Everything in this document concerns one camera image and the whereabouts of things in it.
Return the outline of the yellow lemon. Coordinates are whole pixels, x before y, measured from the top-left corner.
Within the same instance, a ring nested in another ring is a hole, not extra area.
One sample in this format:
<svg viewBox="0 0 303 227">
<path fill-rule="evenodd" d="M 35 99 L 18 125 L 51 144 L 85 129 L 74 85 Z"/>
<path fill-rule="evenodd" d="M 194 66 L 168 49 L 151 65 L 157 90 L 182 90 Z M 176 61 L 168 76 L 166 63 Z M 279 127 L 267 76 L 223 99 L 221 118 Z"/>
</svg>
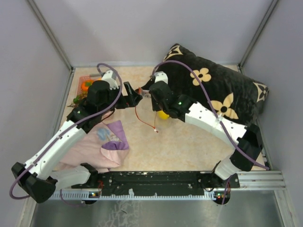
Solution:
<svg viewBox="0 0 303 227">
<path fill-rule="evenodd" d="M 158 115 L 159 118 L 161 118 L 161 119 L 163 119 L 163 120 L 169 119 L 169 115 L 166 114 L 166 113 L 164 113 L 163 111 L 158 111 L 158 112 L 157 112 L 157 115 Z"/>
</svg>

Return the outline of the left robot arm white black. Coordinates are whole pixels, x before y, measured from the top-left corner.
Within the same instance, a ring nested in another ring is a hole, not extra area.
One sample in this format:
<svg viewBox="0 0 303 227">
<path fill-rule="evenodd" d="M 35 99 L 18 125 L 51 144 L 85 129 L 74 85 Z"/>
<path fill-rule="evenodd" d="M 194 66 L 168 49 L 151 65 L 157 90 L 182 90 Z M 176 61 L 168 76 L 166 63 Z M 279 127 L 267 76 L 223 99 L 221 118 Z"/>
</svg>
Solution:
<svg viewBox="0 0 303 227">
<path fill-rule="evenodd" d="M 87 96 L 68 114 L 67 120 L 52 139 L 25 163 L 16 162 L 11 171 L 19 185 L 37 203 L 47 201 L 55 191 L 75 185 L 89 188 L 98 184 L 98 171 L 88 163 L 53 172 L 65 154 L 102 121 L 108 111 L 136 107 L 142 95 L 129 82 L 110 88 L 106 81 L 95 81 Z"/>
</svg>

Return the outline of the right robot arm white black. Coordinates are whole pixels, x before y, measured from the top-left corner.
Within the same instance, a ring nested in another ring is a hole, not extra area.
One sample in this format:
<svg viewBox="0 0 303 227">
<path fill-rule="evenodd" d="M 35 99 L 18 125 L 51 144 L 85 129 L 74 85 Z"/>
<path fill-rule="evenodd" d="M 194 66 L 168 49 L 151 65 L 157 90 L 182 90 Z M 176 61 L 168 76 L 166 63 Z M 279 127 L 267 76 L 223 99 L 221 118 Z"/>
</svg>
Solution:
<svg viewBox="0 0 303 227">
<path fill-rule="evenodd" d="M 263 149 L 263 139 L 257 125 L 249 127 L 231 122 L 215 114 L 187 95 L 176 95 L 164 81 L 151 85 L 152 106 L 161 109 L 171 118 L 197 126 L 226 144 L 234 152 L 221 160 L 214 168 L 212 183 L 223 187 L 228 178 L 239 171 L 249 172 L 257 164 Z"/>
</svg>

